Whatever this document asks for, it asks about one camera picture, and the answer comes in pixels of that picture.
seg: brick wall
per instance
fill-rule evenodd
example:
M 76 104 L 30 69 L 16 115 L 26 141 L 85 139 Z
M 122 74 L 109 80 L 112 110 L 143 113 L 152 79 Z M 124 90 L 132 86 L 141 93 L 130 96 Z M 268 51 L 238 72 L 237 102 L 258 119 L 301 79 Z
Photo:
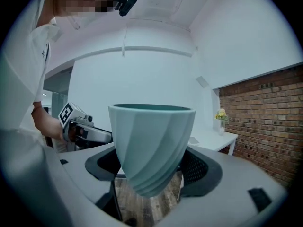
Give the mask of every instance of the brick wall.
M 289 187 L 303 159 L 303 66 L 221 88 L 220 102 L 239 135 L 233 155 Z

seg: floor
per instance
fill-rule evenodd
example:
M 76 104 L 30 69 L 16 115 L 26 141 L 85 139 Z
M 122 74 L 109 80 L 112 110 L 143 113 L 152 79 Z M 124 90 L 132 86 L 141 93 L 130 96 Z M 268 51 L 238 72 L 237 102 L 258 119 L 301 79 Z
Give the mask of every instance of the floor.
M 164 191 L 152 198 L 136 194 L 126 179 L 116 178 L 115 187 L 123 221 L 137 219 L 138 227 L 152 227 L 178 204 L 182 173 L 176 172 Z

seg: white table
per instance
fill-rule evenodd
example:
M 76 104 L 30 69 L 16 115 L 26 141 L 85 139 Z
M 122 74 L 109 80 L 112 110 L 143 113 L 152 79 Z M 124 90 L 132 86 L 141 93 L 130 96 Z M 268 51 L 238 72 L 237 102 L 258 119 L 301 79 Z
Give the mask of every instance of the white table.
M 192 137 L 195 137 L 199 143 L 189 143 L 189 145 L 199 146 L 214 151 L 222 150 L 223 148 L 231 145 L 228 155 L 232 156 L 238 135 L 228 132 L 225 132 L 224 135 L 219 135 L 219 133 L 214 130 L 205 129 L 201 130 L 198 134 L 193 134 Z

